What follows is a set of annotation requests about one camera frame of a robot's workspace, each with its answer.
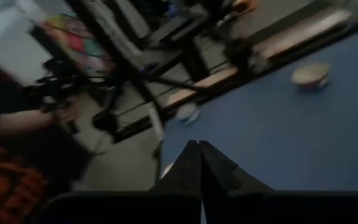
person's hand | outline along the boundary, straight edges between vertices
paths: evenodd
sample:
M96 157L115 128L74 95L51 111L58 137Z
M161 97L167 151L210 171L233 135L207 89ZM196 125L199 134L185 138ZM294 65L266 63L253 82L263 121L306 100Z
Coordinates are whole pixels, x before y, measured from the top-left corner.
M76 121L79 117L75 104L76 100L70 99L68 102L70 104L69 107L64 107L64 105L61 105L59 109L54 111L55 118L65 123Z

blue table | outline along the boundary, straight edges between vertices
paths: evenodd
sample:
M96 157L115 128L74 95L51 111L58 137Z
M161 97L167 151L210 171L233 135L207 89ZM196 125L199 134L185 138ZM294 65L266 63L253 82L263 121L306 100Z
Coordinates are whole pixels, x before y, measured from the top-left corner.
M323 91L299 91L301 65L331 64ZM358 190L358 33L201 106L191 126L165 126L162 167L207 140L276 190Z

floor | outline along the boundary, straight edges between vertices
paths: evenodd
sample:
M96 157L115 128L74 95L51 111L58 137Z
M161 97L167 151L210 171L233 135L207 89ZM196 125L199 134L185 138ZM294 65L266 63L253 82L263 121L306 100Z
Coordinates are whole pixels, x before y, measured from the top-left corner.
M236 25L236 35L251 35L305 6L309 0L259 0L260 7L254 13L244 16ZM222 46L200 41L204 59L209 67L223 62ZM181 65L172 68L164 77L178 81L188 79ZM159 84L148 84L150 90L161 103L178 90ZM121 125L131 123L147 115L145 106L130 112L131 108L141 104L142 100L131 86L127 86L120 99L116 114ZM90 118L99 111L99 107L86 95L79 102L81 119L78 124L82 132L78 140L94 152L106 154L95 157L83 178L75 184L80 190L147 190L154 184L156 162L152 159L153 150L157 147L154 132L150 129L119 144L111 144L110 137L92 128Z

wall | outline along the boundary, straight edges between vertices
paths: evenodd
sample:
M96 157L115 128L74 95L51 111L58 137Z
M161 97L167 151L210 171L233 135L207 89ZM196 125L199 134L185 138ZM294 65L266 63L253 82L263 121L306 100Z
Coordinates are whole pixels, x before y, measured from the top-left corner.
M56 15L70 10L64 0L34 0L34 2L48 15Z
M23 85L30 85L45 73L41 65L50 55L27 33L32 27L27 18L39 17L42 12L31 4L26 4L25 9L28 9L27 15L16 8L3 12L5 18L0 20L0 66Z

person's arm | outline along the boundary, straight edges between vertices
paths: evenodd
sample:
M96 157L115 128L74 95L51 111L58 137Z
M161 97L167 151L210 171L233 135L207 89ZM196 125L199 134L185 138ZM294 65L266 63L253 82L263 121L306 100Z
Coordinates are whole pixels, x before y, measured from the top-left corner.
M70 122L75 121L78 117L74 106L56 110L54 113L42 113L39 110L32 110L0 114L0 138L29 134L33 131L47 128L59 120Z

